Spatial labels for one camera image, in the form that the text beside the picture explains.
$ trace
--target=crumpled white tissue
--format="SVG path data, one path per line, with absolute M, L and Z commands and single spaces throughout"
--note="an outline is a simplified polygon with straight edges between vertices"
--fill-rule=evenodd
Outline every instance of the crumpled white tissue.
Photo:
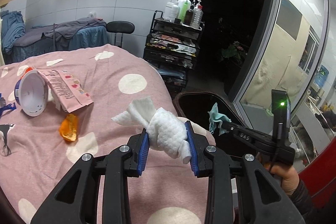
M 152 149 L 165 151 L 168 156 L 179 158 L 184 164 L 190 161 L 191 153 L 184 123 L 162 107 L 156 110 L 150 96 L 133 100 L 126 111 L 112 120 L 122 126 L 142 125 L 148 133 Z

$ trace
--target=green bottle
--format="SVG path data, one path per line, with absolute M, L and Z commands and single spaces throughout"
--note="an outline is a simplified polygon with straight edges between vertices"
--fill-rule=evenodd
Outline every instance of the green bottle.
M 187 10 L 188 10 L 188 2 L 185 1 L 177 17 L 178 19 L 181 20 L 181 23 L 184 22 L 185 13 L 187 12 Z

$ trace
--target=pink packaging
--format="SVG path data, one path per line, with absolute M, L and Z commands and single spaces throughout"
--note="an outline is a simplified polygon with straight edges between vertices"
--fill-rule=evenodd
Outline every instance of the pink packaging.
M 63 110 L 70 113 L 93 103 L 90 95 L 82 89 L 79 80 L 66 70 L 36 70 L 51 88 L 56 106 L 60 104 Z

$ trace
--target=blue bedding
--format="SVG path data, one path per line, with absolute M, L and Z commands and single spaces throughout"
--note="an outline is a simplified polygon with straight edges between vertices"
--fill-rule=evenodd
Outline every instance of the blue bedding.
M 104 26 L 89 27 L 81 29 L 69 39 L 69 46 L 63 47 L 56 43 L 56 51 L 73 51 L 79 48 L 100 47 L 108 43 L 106 28 Z M 27 47 L 14 46 L 12 54 L 4 55 L 6 64 L 21 62 L 28 57 L 38 56 L 53 52 L 53 39 L 43 37 Z
M 15 41 L 25 35 L 25 23 L 21 12 L 18 11 L 2 11 L 0 17 L 2 19 L 1 50 L 5 54 L 10 54 Z

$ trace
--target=pink blanket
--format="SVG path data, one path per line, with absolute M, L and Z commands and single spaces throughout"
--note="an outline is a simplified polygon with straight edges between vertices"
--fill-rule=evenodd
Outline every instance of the pink blanket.
M 7 104 L 14 102 L 14 86 L 28 66 L 68 70 L 94 103 L 75 112 L 79 116 L 79 138 L 73 143 L 59 135 L 58 128 L 66 114 L 56 110 L 52 102 L 37 117 L 27 116 L 20 106 L 1 117 L 0 185 L 26 223 L 82 154 L 106 155 L 141 130 L 119 126 L 111 120 L 126 110 L 133 99 L 150 95 L 156 108 L 176 114 L 156 70 L 118 47 L 52 52 L 0 67 L 0 93 Z M 8 149 L 11 155 L 6 156 Z M 203 223 L 207 184 L 206 178 L 194 177 L 189 164 L 150 150 L 142 176 L 128 179 L 132 223 Z

